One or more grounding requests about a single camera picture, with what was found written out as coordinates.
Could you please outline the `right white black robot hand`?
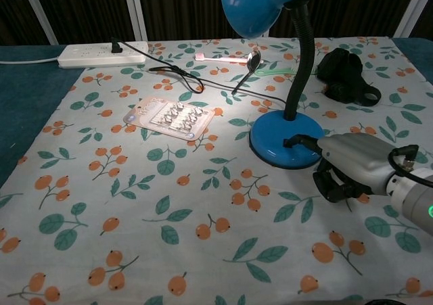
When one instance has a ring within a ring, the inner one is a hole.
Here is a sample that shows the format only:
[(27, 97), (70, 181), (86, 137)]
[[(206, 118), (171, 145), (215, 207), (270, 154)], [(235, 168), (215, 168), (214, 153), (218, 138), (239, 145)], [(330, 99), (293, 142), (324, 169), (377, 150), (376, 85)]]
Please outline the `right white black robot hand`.
[(386, 195), (394, 169), (388, 154), (394, 146), (365, 133), (336, 134), (320, 139), (297, 134), (283, 141), (285, 148), (304, 146), (321, 156), (313, 173), (320, 194), (337, 203), (365, 195)]

